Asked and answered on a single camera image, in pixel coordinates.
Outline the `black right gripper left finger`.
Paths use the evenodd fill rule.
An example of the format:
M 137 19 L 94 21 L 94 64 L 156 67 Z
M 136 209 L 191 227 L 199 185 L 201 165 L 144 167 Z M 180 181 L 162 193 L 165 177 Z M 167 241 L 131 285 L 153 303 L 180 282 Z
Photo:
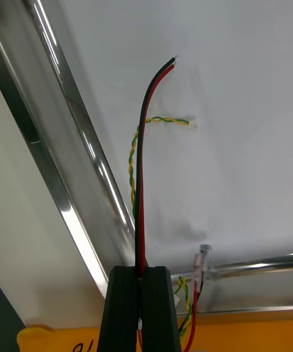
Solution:
M 133 267 L 110 271 L 99 333 L 98 351 L 135 351 L 138 325 L 138 280 Z

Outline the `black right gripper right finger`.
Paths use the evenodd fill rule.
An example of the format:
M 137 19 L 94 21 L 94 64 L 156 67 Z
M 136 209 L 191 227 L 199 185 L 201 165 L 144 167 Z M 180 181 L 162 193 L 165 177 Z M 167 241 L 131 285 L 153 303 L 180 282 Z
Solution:
M 147 267 L 142 279 L 142 350 L 181 351 L 170 272 Z

